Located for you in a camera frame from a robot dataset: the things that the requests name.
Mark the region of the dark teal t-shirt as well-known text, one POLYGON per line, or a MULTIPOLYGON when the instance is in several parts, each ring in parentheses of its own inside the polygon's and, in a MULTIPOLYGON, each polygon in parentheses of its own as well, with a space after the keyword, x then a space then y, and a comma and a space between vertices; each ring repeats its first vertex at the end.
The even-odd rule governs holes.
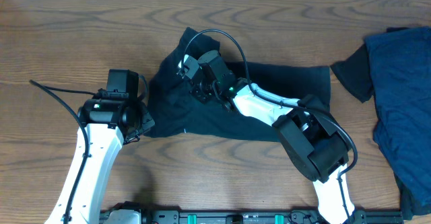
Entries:
MULTIPOLYGON (((155 125, 147 136, 158 138, 194 133, 246 141, 279 140, 275 130, 260 120, 228 112, 215 101, 202 104, 191 95, 189 82, 177 74, 183 52, 197 58, 219 48, 220 42, 217 40, 186 28, 178 46, 162 61, 159 71, 149 82, 147 108, 155 125)), ((271 93, 298 99, 311 94, 325 106, 330 104, 328 66, 291 67, 253 62, 247 65, 252 82, 271 93)))

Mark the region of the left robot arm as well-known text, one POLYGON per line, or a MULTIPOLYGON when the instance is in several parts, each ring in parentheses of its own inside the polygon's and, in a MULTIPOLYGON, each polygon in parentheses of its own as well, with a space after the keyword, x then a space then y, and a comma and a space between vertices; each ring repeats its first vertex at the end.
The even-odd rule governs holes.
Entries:
POLYGON ((78 119, 83 127, 78 129, 73 160, 47 223, 98 223, 119 151, 154 126, 146 105, 131 100, 87 100, 78 119))

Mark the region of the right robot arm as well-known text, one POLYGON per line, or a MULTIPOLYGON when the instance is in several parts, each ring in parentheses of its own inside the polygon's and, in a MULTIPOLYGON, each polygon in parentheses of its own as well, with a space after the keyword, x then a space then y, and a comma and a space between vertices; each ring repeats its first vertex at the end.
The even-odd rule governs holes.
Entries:
POLYGON ((318 212, 328 223, 353 223, 345 174, 350 170, 350 136, 314 96, 285 98, 238 77, 213 50, 198 59, 185 55, 178 74, 202 103, 217 100, 223 108, 273 128, 296 169, 314 186, 318 212))

